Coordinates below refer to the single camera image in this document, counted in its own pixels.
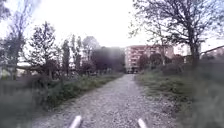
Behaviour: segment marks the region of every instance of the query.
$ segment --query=building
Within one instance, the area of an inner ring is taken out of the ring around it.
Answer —
[[[146,54],[148,57],[154,53],[160,53],[162,50],[161,45],[132,45],[125,48],[125,67],[126,69],[138,67],[138,60],[142,54]],[[172,46],[165,46],[165,55],[168,58],[172,58],[174,55],[174,49]]]
[[[190,47],[186,44],[178,44],[174,47],[174,54],[181,56],[191,55]]]
[[[224,55],[224,45],[201,53],[201,55],[204,55],[204,54],[206,54],[208,56],[213,56],[213,57],[218,57],[219,55]]]

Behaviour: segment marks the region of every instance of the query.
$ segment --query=roadside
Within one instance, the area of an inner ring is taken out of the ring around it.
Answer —
[[[122,73],[99,76],[80,76],[73,80],[51,81],[46,76],[33,76],[17,81],[2,80],[0,83],[0,127],[15,128],[54,111],[69,99],[121,77]]]
[[[134,75],[124,75],[102,88],[61,105],[57,112],[34,120],[32,128],[68,128],[77,115],[82,115],[82,128],[137,128],[142,118],[149,128],[173,128],[175,119],[163,110],[172,102],[162,96],[146,96]]]
[[[164,75],[161,70],[141,72],[137,81],[150,95],[162,94],[174,102],[170,115],[183,128],[224,128],[223,63],[201,61],[197,70]]]

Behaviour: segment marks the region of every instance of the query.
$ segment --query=dirt road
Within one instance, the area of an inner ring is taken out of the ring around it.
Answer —
[[[134,82],[134,75],[125,75],[69,101],[54,114],[36,119],[30,127],[68,128],[77,115],[83,117],[81,128],[138,128],[139,118],[148,128],[175,127],[175,120],[162,112],[172,103],[145,94],[145,88]]]

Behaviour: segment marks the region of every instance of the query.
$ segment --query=green grass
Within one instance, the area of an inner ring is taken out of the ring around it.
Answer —
[[[41,83],[44,86],[30,83],[30,80],[0,81],[0,128],[15,128],[17,124],[44,114],[43,110],[51,110],[64,101],[77,98],[121,76],[120,73],[113,73],[84,76],[63,83],[45,81],[47,84]]]
[[[174,116],[184,128],[224,128],[223,63],[201,62],[194,71],[163,75],[160,71],[140,73],[137,81],[150,95],[163,94],[175,101]]]

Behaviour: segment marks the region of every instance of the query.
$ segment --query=bare tree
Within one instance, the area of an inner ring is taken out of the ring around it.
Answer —
[[[83,40],[83,49],[84,49],[84,53],[87,56],[88,61],[90,60],[92,50],[97,49],[99,47],[100,47],[99,42],[93,36],[87,36]]]
[[[137,13],[134,14],[135,17],[135,23],[133,21],[130,25],[130,36],[136,36],[138,33],[145,32],[147,35],[150,35],[147,39],[147,42],[153,43],[154,45],[157,45],[160,50],[160,54],[162,57],[162,64],[165,65],[165,49],[166,49],[166,39],[165,35],[166,32],[164,32],[164,25],[160,19],[159,12],[155,12],[157,15],[152,19],[144,18],[144,21],[142,21],[142,14]]]
[[[5,7],[6,0],[0,0],[0,21],[10,16],[10,10]]]
[[[134,7],[142,26],[153,25],[147,31],[166,42],[189,45],[193,67],[198,64],[206,34],[224,18],[223,2],[219,0],[135,0]],[[165,34],[157,31],[159,27]]]
[[[69,41],[65,40],[62,46],[63,58],[62,58],[62,69],[66,74],[69,73],[69,60],[70,60],[70,48],[68,45]]]
[[[80,69],[80,62],[81,62],[81,48],[82,48],[82,40],[81,37],[78,37],[78,39],[75,39],[75,35],[72,35],[71,39],[71,51],[72,51],[72,57],[73,62],[76,69]]]

